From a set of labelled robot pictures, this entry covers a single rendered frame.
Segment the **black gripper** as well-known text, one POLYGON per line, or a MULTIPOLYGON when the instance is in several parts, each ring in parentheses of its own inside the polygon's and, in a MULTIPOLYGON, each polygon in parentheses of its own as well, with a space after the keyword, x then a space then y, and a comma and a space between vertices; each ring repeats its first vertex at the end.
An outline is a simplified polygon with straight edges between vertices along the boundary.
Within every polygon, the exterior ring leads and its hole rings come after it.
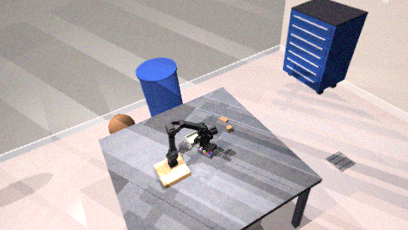
POLYGON ((208 141, 209 137, 206 140, 202 140, 201 137, 196 136, 194 138, 194 143, 197 144, 198 141, 200 141, 199 145, 204 149, 204 150, 210 150, 210 151, 214 151, 217 148, 217 145, 214 143, 209 143, 210 141, 208 141))

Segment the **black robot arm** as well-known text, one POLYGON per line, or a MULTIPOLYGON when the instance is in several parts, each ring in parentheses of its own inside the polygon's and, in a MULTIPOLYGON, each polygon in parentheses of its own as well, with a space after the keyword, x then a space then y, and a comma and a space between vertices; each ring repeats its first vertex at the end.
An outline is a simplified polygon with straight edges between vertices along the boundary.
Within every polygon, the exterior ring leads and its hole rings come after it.
POLYGON ((174 168, 178 165, 178 156, 179 152, 175 146, 175 135, 181 131, 182 128, 189 128, 198 131, 197 135, 200 137, 202 140, 206 140, 208 137, 208 141, 213 139, 213 135, 218 133, 217 127, 213 126, 211 128, 208 128, 208 126, 205 123, 192 123, 192 122, 187 122, 184 120, 179 120, 179 121, 173 121, 171 123, 167 123, 165 125, 166 131, 169 136, 169 146, 170 148, 168 149, 168 153, 166 155, 168 165, 170 168, 174 168), (174 125, 180 125, 177 129, 175 129, 174 125))

